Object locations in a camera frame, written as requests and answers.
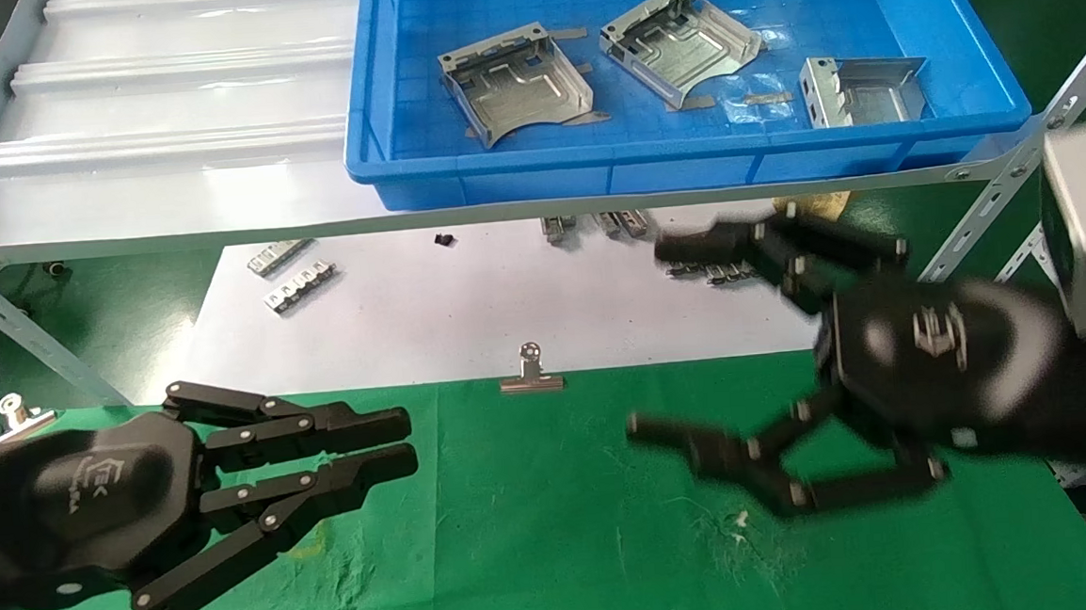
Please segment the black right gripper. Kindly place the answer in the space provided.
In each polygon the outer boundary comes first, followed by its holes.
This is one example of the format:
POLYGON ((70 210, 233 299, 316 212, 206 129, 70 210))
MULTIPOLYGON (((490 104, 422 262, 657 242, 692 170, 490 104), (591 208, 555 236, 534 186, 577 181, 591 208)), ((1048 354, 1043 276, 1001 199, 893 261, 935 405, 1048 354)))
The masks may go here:
POLYGON ((949 473, 954 452, 1036 452, 1038 409, 1070 346, 1060 304, 1007 282, 859 282, 838 290, 818 264, 854 274, 899 271, 900 236, 831 221, 795 204, 761 220, 718 219, 698 233, 661 233, 655 260, 747 265, 803 314, 820 312, 822 381, 748 436, 667 417, 628 416, 626 437, 681 455, 693 476, 746 490, 778 517, 822 514, 911 498, 949 473), (829 476, 791 474, 786 454, 832 417, 892 463, 829 476))

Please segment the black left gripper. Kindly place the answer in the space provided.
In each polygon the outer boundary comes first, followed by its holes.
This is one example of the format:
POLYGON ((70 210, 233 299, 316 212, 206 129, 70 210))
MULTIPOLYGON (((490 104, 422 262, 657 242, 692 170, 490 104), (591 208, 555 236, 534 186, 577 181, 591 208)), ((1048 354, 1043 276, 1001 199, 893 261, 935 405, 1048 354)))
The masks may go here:
POLYGON ((160 411, 0 445, 0 610, 146 586, 209 543, 202 446, 160 411))

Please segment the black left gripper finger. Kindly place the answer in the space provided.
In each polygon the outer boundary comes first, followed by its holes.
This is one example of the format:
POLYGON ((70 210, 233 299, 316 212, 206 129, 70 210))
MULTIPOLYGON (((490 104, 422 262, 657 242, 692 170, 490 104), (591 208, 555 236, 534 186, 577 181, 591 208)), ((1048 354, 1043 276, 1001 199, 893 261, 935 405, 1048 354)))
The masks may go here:
POLYGON ((344 401, 304 407, 277 396, 186 381, 168 385, 164 402, 176 421, 215 428, 203 441, 204 454, 224 472, 319 453, 358 452, 411 434, 411 415, 401 407, 358 412, 344 401))
POLYGON ((308 472, 209 491, 199 509, 220 539, 135 589, 134 610, 202 610, 290 552, 328 517, 359 509, 372 486, 417 470, 417 450, 401 443, 336 458, 308 472))

